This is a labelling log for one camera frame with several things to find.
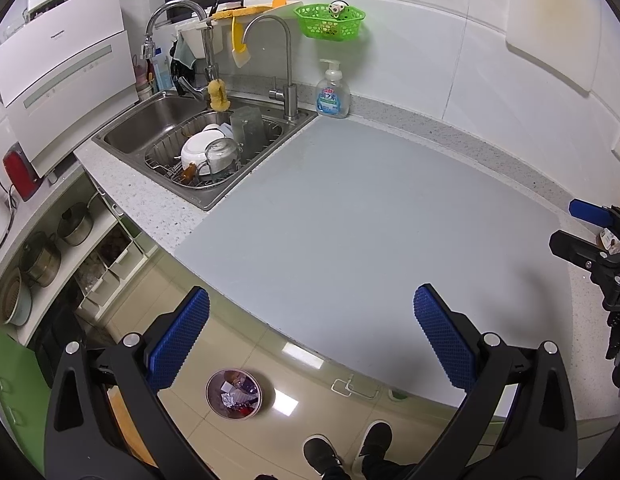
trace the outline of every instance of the tile floor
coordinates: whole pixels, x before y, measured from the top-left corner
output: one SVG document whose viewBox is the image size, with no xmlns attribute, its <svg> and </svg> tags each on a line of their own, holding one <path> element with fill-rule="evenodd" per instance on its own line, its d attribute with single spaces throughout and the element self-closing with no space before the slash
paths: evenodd
<svg viewBox="0 0 620 480">
<path fill-rule="evenodd" d="M 351 463 L 363 431 L 376 419 L 389 421 L 394 441 L 387 457 L 399 463 L 421 459 L 445 428 L 451 408 L 409 397 L 391 400 L 387 387 L 352 374 L 338 364 L 317 359 L 314 367 L 284 353 L 296 349 L 270 329 L 202 283 L 166 253 L 157 254 L 118 300 L 107 327 L 118 340 L 128 332 L 143 332 L 152 320 L 172 311 L 194 285 L 211 298 L 211 318 L 169 390 L 159 394 L 177 427 L 202 459 L 222 479 L 252 479 L 270 474 L 279 480 L 318 475 L 306 464 L 301 443 L 314 433 L 325 434 L 346 463 Z M 205 400 L 207 380 L 221 368 L 251 372 L 264 386 L 266 405 L 241 422 L 224 420 Z M 352 376 L 351 386 L 363 395 L 345 397 L 336 390 Z M 289 413 L 277 411 L 280 399 L 298 401 Z M 485 437 L 493 444 L 500 428 L 493 424 Z M 476 458 L 490 446 L 479 447 Z"/>
</svg>

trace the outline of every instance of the soap dispenser bottle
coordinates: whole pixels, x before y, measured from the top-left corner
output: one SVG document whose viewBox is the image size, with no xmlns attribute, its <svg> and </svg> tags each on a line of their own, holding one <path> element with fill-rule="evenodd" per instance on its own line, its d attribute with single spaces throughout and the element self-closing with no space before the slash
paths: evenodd
<svg viewBox="0 0 620 480">
<path fill-rule="evenodd" d="M 321 115 L 342 119 L 349 112 L 351 95 L 349 87 L 343 81 L 343 72 L 339 70 L 340 62 L 322 59 L 330 67 L 325 71 L 325 79 L 316 86 L 316 111 Z"/>
</svg>

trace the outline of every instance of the sink basin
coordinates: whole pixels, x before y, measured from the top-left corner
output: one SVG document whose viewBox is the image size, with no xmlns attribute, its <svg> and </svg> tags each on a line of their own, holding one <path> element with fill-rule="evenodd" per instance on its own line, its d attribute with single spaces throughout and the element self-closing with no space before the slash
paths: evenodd
<svg viewBox="0 0 620 480">
<path fill-rule="evenodd" d="M 203 103 L 182 97 L 175 91 L 160 92 L 139 103 L 101 128 L 94 142 L 135 170 L 188 202 L 208 211 L 261 161 L 316 117 L 299 110 L 296 121 L 283 117 L 282 105 L 275 102 L 230 97 L 232 106 L 223 113 L 206 110 Z M 181 161 L 176 158 L 189 136 L 207 124 L 229 123 L 237 108 L 259 107 L 266 127 L 268 145 L 261 153 L 232 172 L 184 181 Z"/>
</svg>

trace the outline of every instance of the green cabinet door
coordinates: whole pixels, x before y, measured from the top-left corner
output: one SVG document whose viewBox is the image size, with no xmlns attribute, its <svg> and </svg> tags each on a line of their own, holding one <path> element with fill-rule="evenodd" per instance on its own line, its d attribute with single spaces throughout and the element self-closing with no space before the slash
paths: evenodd
<svg viewBox="0 0 620 480">
<path fill-rule="evenodd" d="M 34 352 L 0 331 L 0 402 L 21 450 L 42 473 L 49 400 Z"/>
</svg>

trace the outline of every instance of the silver screw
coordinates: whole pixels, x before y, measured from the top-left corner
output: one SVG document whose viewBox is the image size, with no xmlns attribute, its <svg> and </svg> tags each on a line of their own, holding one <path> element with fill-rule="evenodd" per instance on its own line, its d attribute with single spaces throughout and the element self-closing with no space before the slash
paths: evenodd
<svg viewBox="0 0 620 480">
<path fill-rule="evenodd" d="M 555 354 L 556 352 L 558 352 L 558 347 L 556 346 L 556 343 L 554 341 L 546 341 L 545 343 L 543 343 L 543 348 L 545 348 L 545 351 L 548 354 Z"/>
<path fill-rule="evenodd" d="M 70 355 L 74 354 L 79 349 L 79 343 L 77 341 L 71 341 L 66 345 L 66 352 Z"/>
<path fill-rule="evenodd" d="M 141 338 L 139 337 L 138 334 L 132 333 L 132 334 L 128 334 L 123 338 L 123 344 L 125 346 L 127 346 L 128 348 L 132 348 L 133 346 L 136 346 L 139 341 L 141 341 Z"/>
<path fill-rule="evenodd" d="M 488 332 L 486 335 L 484 335 L 483 340 L 488 346 L 498 346 L 501 344 L 501 338 L 492 332 Z"/>
</svg>

